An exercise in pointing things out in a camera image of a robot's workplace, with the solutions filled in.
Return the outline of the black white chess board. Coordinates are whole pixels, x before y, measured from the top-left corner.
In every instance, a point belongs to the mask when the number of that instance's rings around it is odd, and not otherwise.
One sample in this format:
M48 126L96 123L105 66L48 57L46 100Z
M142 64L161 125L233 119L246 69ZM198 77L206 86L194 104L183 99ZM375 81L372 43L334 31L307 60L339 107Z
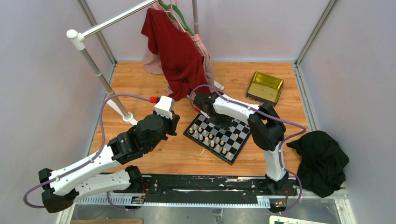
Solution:
M193 133L189 133L189 128L193 129ZM195 130L198 131L197 137L194 136ZM233 165L250 135L249 126L240 120L232 119L231 126L225 130L217 128L202 114L197 115L184 131L185 137L207 149L229 165ZM230 159L226 157L228 153L232 154Z

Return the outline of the gold metal tin box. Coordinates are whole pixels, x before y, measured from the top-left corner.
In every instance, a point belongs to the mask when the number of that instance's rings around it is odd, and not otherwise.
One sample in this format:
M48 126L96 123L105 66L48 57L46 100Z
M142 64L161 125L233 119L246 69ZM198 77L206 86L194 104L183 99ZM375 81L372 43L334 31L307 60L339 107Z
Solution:
M283 84L283 79L256 71L251 78L245 98L260 104L268 102L272 106L276 106Z

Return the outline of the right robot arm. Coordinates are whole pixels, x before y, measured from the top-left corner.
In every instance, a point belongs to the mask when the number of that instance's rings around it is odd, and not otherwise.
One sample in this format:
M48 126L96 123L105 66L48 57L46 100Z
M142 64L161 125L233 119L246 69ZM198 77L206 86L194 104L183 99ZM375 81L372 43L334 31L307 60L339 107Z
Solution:
M214 92L211 95L200 93L192 97L191 105L222 129L231 125L231 119L246 123L254 143L264 152L266 162L264 188L273 195L284 191L289 175L283 164L283 150L280 143L284 140L286 127L278 121L279 116L271 104L249 104L226 94Z

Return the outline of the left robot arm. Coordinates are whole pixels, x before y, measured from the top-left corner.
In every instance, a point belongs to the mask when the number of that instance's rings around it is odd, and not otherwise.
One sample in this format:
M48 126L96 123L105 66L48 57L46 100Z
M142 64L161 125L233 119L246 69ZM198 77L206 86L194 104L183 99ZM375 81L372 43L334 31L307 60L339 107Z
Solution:
M59 170L44 168L39 171L43 185L42 203L48 213L57 213L75 202L108 191L137 193L144 187L144 179L137 166L128 166L113 174L104 171L124 165L151 152L168 136L176 136L179 115L171 112L164 117L156 112L120 133L90 156Z

